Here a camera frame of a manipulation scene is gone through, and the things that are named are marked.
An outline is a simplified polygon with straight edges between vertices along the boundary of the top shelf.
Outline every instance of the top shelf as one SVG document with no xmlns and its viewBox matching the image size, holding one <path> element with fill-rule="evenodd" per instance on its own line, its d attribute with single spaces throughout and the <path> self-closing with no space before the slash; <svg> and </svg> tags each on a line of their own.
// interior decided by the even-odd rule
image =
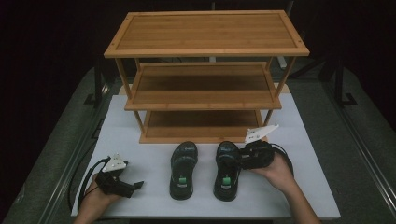
<svg viewBox="0 0 396 224">
<path fill-rule="evenodd" d="M 307 56 L 283 10 L 130 12 L 106 58 Z"/>
</svg>

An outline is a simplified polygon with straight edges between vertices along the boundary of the dark background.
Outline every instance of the dark background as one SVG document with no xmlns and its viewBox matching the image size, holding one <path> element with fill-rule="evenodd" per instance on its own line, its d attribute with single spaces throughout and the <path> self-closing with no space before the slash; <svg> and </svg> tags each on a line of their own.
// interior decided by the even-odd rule
<svg viewBox="0 0 396 224">
<path fill-rule="evenodd" d="M 279 0 L 3 0 L 0 5 L 0 220 L 82 77 L 129 11 L 276 9 Z M 296 0 L 290 18 L 318 59 L 344 66 L 396 128 L 396 1 Z"/>
</svg>

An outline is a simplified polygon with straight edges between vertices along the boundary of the gray floor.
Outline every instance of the gray floor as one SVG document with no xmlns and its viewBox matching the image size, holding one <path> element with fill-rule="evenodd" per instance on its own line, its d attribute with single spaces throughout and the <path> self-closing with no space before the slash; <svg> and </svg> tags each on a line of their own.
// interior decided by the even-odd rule
<svg viewBox="0 0 396 224">
<path fill-rule="evenodd" d="M 298 59 L 293 71 L 310 62 Z M 290 79 L 287 84 L 342 216 L 323 223 L 396 223 L 394 207 L 389 209 L 383 196 L 387 192 L 381 188 L 385 180 L 392 186 L 396 183 L 396 133 L 361 89 L 357 78 L 346 69 L 344 92 L 351 93 L 358 104 L 340 109 L 332 97 L 332 81 L 322 83 L 316 79 L 319 68 Z M 274 62 L 275 80 L 281 72 Z M 106 115 L 110 96 L 120 89 L 120 81 L 106 86 L 105 98 L 95 109 L 84 105 L 87 96 L 93 93 L 93 70 L 83 78 L 26 179 L 22 197 L 13 204 L 4 223 L 72 222 L 67 206 L 70 178 L 94 144 L 92 136 Z M 73 199 L 91 154 L 92 150 L 88 151 L 77 169 L 71 184 Z M 292 222 L 281 219 L 275 223 Z"/>
</svg>

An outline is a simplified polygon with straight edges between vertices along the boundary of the white tabletop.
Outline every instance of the white tabletop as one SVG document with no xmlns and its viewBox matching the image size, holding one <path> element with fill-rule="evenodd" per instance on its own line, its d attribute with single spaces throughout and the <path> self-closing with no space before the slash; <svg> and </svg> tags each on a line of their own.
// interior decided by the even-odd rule
<svg viewBox="0 0 396 224">
<path fill-rule="evenodd" d="M 197 144 L 198 163 L 193 172 L 193 194 L 185 201 L 169 195 L 170 158 L 177 144 L 139 144 L 140 130 L 131 111 L 124 111 L 127 98 L 113 96 L 99 140 L 88 168 L 107 156 L 119 153 L 128 161 L 120 180 L 128 184 L 145 181 L 132 198 L 111 205 L 105 217 L 152 218 L 250 218 L 290 217 L 288 202 L 263 177 L 243 170 L 239 176 L 236 199 L 222 202 L 213 195 L 217 174 L 215 162 L 218 144 Z M 327 180 L 318 163 L 300 114 L 290 93 L 281 93 L 283 108 L 274 111 L 270 124 L 279 124 L 268 141 L 288 152 L 294 175 L 307 200 L 321 219 L 340 217 Z M 74 205 L 72 217 L 77 214 Z"/>
</svg>

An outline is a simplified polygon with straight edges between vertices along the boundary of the shoe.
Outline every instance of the shoe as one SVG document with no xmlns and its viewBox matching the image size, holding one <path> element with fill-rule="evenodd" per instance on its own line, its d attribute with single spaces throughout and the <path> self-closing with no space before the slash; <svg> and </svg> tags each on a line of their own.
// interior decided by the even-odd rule
<svg viewBox="0 0 396 224">
<path fill-rule="evenodd" d="M 169 192 L 175 200 L 186 200 L 193 192 L 192 171 L 198 162 L 198 149 L 193 142 L 184 142 L 174 151 L 171 159 L 172 176 Z"/>
<path fill-rule="evenodd" d="M 213 189 L 217 199 L 224 202 L 235 199 L 238 190 L 238 176 L 241 171 L 238 165 L 239 160 L 239 148 L 234 143 L 228 141 L 220 143 L 216 153 L 218 175 Z"/>
</svg>

